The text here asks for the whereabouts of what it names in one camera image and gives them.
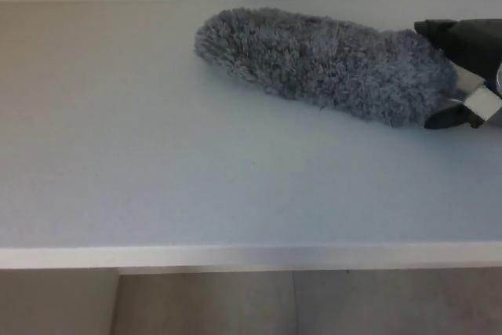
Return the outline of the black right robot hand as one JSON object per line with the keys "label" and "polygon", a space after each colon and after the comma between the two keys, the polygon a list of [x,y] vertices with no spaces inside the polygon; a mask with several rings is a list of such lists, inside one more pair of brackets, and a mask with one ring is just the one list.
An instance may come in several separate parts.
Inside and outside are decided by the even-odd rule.
{"label": "black right robot hand", "polygon": [[448,129],[487,122],[501,126],[501,20],[424,20],[415,31],[443,52],[462,73],[481,82],[473,89],[456,89],[442,108],[430,115],[425,129]]}

